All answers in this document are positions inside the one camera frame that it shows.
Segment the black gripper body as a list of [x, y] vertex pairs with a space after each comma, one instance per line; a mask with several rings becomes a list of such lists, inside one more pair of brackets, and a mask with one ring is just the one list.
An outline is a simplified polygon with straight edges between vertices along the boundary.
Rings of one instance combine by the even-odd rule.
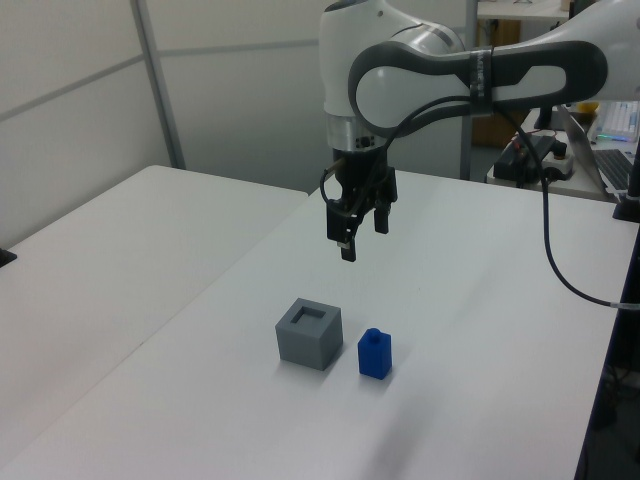
[[395, 169], [387, 162], [387, 151], [333, 151], [339, 165], [335, 177], [342, 192], [335, 206], [342, 211], [389, 210], [397, 200]]

